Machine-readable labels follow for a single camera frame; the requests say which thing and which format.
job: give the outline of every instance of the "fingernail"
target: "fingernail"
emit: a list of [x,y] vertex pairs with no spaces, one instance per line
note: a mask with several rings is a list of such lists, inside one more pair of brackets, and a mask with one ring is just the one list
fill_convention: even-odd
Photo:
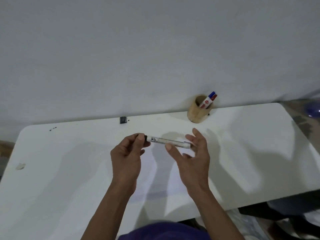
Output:
[[169,150],[171,149],[171,147],[172,147],[171,144],[165,144],[164,146],[165,146],[165,148],[166,148],[168,151],[169,151]]
[[139,134],[137,138],[141,141],[144,141],[144,134]]

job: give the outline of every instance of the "blue marker cap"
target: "blue marker cap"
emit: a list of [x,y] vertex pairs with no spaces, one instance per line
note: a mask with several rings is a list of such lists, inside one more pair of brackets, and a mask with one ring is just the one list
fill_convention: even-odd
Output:
[[210,93],[210,95],[208,97],[212,98],[215,94],[216,94],[215,92],[212,92],[212,93]]

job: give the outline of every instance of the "person's left hand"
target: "person's left hand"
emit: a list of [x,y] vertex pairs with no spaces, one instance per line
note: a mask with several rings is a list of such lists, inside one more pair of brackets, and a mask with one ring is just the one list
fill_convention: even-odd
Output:
[[140,156],[145,152],[142,148],[150,146],[143,133],[125,137],[110,152],[112,162],[112,182],[133,194],[137,186],[137,178],[141,170]]

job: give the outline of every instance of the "hand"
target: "hand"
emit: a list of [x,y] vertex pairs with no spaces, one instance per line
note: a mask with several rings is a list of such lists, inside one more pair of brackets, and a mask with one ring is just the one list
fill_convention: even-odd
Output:
[[195,157],[185,153],[181,155],[173,145],[165,145],[167,152],[177,162],[181,180],[191,197],[201,191],[210,192],[208,183],[210,155],[207,141],[197,129],[193,128],[192,133],[194,136],[186,135],[186,138],[194,144],[191,149],[195,152]]
[[142,148],[148,146],[150,142],[145,141],[144,134],[137,133],[125,137],[111,150],[113,185],[134,193],[141,170],[140,156],[145,152]]

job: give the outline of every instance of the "wooden cup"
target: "wooden cup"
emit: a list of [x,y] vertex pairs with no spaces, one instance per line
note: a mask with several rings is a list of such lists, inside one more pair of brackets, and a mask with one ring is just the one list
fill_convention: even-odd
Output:
[[213,109],[214,104],[211,103],[209,107],[206,109],[199,108],[199,105],[202,103],[203,100],[205,100],[207,96],[206,95],[200,95],[195,98],[195,100],[192,102],[188,112],[187,112],[187,117],[192,123],[201,123],[204,121],[209,113],[210,110]]

